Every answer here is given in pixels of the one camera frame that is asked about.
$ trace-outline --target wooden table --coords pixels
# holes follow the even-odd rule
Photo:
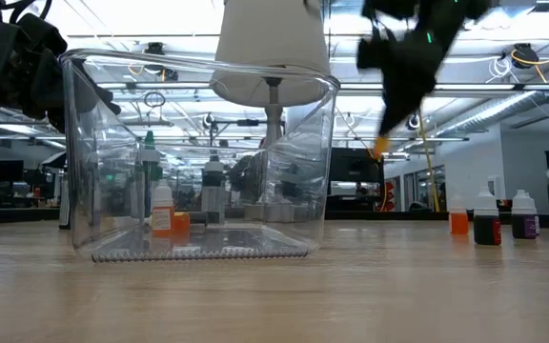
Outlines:
[[[92,264],[55,222],[0,226],[0,342],[549,342],[549,230],[327,222],[305,259]]]

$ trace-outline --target transparent plastic bin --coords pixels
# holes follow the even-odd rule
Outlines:
[[[299,257],[319,247],[339,88],[333,77],[103,50],[70,51],[62,65],[71,233],[81,256],[95,262]],[[307,114],[267,149],[248,147],[242,138],[219,147],[224,131],[212,140],[202,120],[180,106],[197,92],[222,108],[230,105],[218,96],[221,85],[214,89],[217,75],[299,85],[298,91],[313,93],[309,103],[297,105]],[[286,96],[297,92],[282,91],[280,104]],[[146,107],[151,102],[162,106]],[[119,116],[111,103],[121,107]],[[123,123],[132,111],[143,126]],[[167,121],[169,128],[155,126]],[[147,130],[157,131],[154,150],[145,144]],[[216,192],[203,187],[213,184],[205,165],[214,160],[223,165]],[[187,232],[153,235],[150,194],[159,178],[172,188],[175,211],[190,213]],[[205,211],[203,197],[221,207]]]

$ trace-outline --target computer monitor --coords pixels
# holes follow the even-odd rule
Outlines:
[[[24,162],[0,161],[0,182],[14,182],[23,180]]]
[[[330,181],[382,183],[382,166],[366,149],[332,148]]]

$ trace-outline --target container rim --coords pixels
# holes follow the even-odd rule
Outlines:
[[[333,91],[340,91],[340,81],[332,75],[324,74],[317,71],[290,71],[287,69],[276,67],[259,67],[247,64],[225,63],[217,61],[208,61],[195,58],[184,58],[175,56],[160,56],[147,53],[126,52],[126,51],[111,51],[100,49],[73,49],[63,53],[59,60],[64,63],[68,60],[86,59],[92,56],[110,57],[118,59],[126,59],[130,62],[141,61],[147,63],[160,64],[176,64],[183,67],[201,69],[205,71],[243,71],[247,73],[272,73],[286,76],[294,76],[301,78],[313,78],[322,83],[329,84]]]

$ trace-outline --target desk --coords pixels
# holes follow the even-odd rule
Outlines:
[[[305,259],[97,265],[56,222],[0,225],[0,342],[549,342],[549,230],[326,225]]]

